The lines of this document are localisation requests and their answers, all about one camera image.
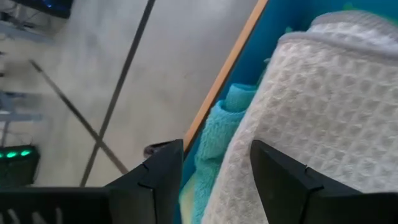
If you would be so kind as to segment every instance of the wooden edge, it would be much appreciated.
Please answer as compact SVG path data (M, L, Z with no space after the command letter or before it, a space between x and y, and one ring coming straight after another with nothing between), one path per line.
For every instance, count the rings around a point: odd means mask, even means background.
M225 84L226 80L229 77L230 71L235 64L239 54L241 53L246 41L248 40L254 26L257 23L257 20L261 16L264 8L266 7L268 0L258 0L256 6L249 16L248 21L243 27L241 34L239 35L237 41L235 42L234 47L232 48L231 52L228 55L223 67L221 68L219 74L216 77L216 80L213 83L213 86L210 88L204 102L200 106L200 109L193 120L190 129L185 133L185 137L183 140L184 143L184 151L188 152L190 147L195 140L202 124L206 120L209 110L213 106L218 94L220 93L223 85Z

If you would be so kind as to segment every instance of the green light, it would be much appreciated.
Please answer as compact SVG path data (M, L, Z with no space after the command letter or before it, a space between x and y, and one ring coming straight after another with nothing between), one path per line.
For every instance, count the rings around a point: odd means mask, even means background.
M16 153L16 152L8 152L8 153L7 153L7 158L13 158L13 157L15 157L15 156L17 156L17 153Z
M27 156L29 154L30 154L29 150L24 150L24 151L21 152L21 156Z

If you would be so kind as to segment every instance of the blue bin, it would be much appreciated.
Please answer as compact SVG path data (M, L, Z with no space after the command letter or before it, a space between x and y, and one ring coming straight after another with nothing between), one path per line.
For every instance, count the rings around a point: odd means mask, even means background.
M266 0L259 0L256 7L262 7L260 9L262 13L245 45L242 49L238 49L240 50L239 57L228 71L224 84L217 90L219 94L206 100L216 102L224 99L232 83L255 85L264 70L264 59L271 57L279 37L285 33L287 27L305 31L313 19L321 14L350 9L375 13L398 24L398 1L396 0L268 0L266 4L260 4L260 2L266 2ZM192 146L188 149L189 154L183 165L181 188L195 172L193 157L198 150L201 128L195 131L197 132L196 137L192 140L189 139L192 141ZM179 210L177 214L175 223L178 223L177 220L179 220Z

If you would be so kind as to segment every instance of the gray floor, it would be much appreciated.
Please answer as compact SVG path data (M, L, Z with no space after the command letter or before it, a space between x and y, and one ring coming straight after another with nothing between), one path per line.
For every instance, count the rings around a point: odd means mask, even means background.
M105 143L132 169L152 143L182 138L246 22L256 0L157 1L122 88ZM146 1L75 0L55 44L0 42L15 58L32 57L100 130ZM33 124L42 151L36 185L76 186L95 141L43 78L13 62L2 88L32 93L45 115ZM87 185L121 173L100 151Z

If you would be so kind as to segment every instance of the black line on floor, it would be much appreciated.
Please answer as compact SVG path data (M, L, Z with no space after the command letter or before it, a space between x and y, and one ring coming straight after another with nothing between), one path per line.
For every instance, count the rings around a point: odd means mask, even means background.
M144 33L145 26L146 26L146 24L148 22L148 18L150 16L150 12L152 11L154 3L155 3L155 0L148 0L147 1L147 5L146 5L146 7L144 9L144 13L142 14L141 20L139 22L139 25L138 25L138 28L137 28L137 31L136 31L136 34L135 34L135 36L133 38L133 41L132 41L132 44L131 44L131 47L130 47L130 50L129 50L129 53L128 53L127 57L126 57L126 60L124 61L123 69L122 69L122 72L121 72L121 74L119 76L118 83L116 84L116 88L115 88L115 90L113 92L111 101L109 102L108 110L106 111L106 114L105 114L101 129L99 130L99 137L101 139L104 138L104 135L105 135L105 132L106 132L106 130L108 128L109 122L111 121L111 117L112 117L114 108L115 108L116 103L118 101L118 98L119 98L121 89L123 87L124 81L126 80L126 77L127 77L128 71L130 69L132 60L134 59L134 56L135 56L135 54L137 52L137 48L138 48L139 42L141 41L142 34ZM88 163L87 163L87 166L86 166L86 169L85 169L85 173L83 174L83 178L81 179L80 187L84 187L86 185L88 177L90 176L90 172L91 172L91 170L93 168L95 157L96 157L100 147L101 146L99 144L97 144L97 143L94 145L93 152L91 153L90 159L88 160Z
M105 154L109 157L109 159L114 163L114 165L122 172L122 174L127 174L128 169L123 165L123 163L114 155L112 150L103 142L100 136L96 133L96 131L91 127L89 122L83 117L83 115L77 110L75 105L66 97L66 95L62 92L61 89L50 79L50 77L41 69L41 67L34 62L33 60L29 60L29 62L33 65L33 67L41 74L44 80L51 86L51 88L56 92L58 97L66 104L66 106L70 109L70 111L76 116L76 118L82 123L82 125L86 128L86 130L91 134L91 136L96 141L96 144L104 149Z

